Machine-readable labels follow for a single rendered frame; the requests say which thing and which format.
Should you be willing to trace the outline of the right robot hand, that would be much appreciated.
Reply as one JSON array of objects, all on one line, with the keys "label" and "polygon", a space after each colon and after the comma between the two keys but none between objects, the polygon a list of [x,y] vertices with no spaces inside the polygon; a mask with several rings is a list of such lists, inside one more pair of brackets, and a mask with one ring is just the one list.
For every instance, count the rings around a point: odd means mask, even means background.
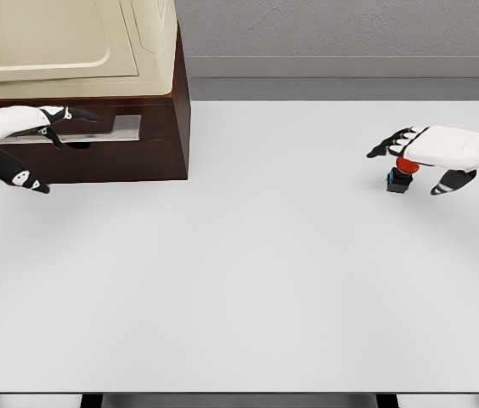
[{"label": "right robot hand", "polygon": [[431,189],[433,196],[466,186],[479,170],[479,133],[454,127],[406,127],[383,139],[368,158],[392,155],[422,166],[446,170]]}]

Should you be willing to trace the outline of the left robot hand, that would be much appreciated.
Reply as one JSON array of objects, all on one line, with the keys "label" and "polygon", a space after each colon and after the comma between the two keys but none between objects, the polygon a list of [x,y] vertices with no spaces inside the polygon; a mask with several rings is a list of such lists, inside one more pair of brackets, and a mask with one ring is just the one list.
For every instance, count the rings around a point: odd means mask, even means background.
[{"label": "left robot hand", "polygon": [[[63,143],[50,126],[71,119],[97,122],[99,117],[85,110],[66,106],[3,107],[0,108],[0,142],[9,137],[37,132],[60,149]],[[43,194],[50,192],[48,185],[41,183],[19,161],[2,150],[0,150],[0,180],[10,186],[23,187]]]}]

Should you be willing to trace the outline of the red button black switch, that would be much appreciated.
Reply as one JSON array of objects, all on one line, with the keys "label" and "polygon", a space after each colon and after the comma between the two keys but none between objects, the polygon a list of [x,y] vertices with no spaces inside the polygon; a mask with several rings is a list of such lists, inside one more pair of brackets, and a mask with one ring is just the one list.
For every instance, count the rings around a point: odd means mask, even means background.
[{"label": "red button black switch", "polygon": [[419,169],[418,163],[398,157],[395,166],[386,176],[386,190],[400,194],[405,193],[413,182],[413,174]]}]

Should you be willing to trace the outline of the brown wooden cabinet drawer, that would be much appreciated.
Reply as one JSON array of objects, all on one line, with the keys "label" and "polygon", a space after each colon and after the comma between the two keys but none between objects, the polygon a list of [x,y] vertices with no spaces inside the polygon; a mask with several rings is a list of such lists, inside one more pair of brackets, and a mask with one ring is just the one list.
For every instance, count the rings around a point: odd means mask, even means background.
[{"label": "brown wooden cabinet drawer", "polygon": [[188,177],[190,103],[163,97],[51,99],[90,111],[102,124],[59,125],[60,134],[110,130],[121,116],[139,116],[134,141],[67,142],[61,150],[50,144],[13,144],[2,151],[26,165],[48,184],[182,180]]}]

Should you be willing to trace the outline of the brown cabinet with beige top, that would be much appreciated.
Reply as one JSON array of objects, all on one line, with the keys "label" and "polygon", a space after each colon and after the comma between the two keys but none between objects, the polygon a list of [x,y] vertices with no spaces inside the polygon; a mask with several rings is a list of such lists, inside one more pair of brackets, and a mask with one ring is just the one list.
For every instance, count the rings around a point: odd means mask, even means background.
[{"label": "brown cabinet with beige top", "polygon": [[0,108],[189,102],[174,0],[0,0]]}]

